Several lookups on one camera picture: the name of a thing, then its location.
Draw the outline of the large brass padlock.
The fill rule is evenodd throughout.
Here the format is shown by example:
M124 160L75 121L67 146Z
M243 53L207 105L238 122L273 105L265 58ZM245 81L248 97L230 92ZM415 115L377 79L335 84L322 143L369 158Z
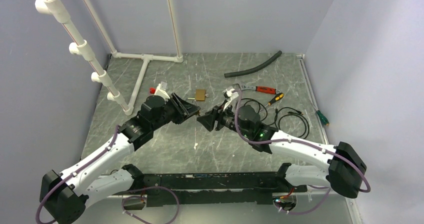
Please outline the large brass padlock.
M205 94L207 94L205 89L196 89L194 97L188 97L188 100L204 102L206 100Z

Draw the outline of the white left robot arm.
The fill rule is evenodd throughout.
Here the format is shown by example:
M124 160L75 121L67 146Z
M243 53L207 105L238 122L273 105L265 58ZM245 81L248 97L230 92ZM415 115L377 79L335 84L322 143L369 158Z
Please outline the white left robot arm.
M139 193L146 186L145 175L133 164L124 165L110 175L102 174L149 142L157 129L168 123L179 125L197 115L200 109L175 93L168 99L160 95L147 97L138 113L117 125L111 139L97 150L59 173L50 170L43 176L36 223L42 223L42 209L53 217L51 223L71 224L88 207L110 195L126 191Z

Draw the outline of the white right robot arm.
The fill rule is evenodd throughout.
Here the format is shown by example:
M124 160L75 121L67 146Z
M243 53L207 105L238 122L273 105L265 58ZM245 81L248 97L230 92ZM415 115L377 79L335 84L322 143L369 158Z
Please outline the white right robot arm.
M292 136L261 122L260 115L249 105L242 106L237 113L215 106L196 120L209 132L223 127L237 132L258 152L306 162L281 165L275 184L282 192L308 185L331 188L343 197L355 199L360 192L371 190L365 179L367 166L349 143L321 144Z

